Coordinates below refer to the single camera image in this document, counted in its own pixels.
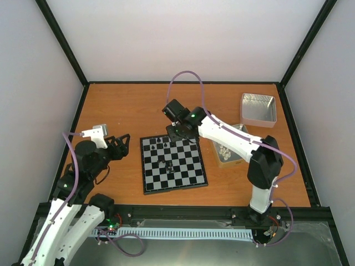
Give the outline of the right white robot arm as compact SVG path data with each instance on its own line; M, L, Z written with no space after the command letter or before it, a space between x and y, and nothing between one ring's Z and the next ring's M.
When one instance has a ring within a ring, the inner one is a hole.
M200 137L215 141L238 154L248 163L247 179L252 184L252 195L246 219L261 225L272 206L271 193L283 166L277 141L247 134L219 120L205 108L193 110L173 99L162 109L171 121L166 131L171 141Z

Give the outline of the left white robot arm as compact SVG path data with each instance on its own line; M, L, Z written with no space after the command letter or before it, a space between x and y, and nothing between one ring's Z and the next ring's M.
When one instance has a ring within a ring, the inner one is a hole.
M105 137L98 129L83 131L83 141L67 142L72 162L58 180L45 222L18 265L69 265L92 230L115 218L114 200L97 193L83 206L111 161L129 153L130 135Z

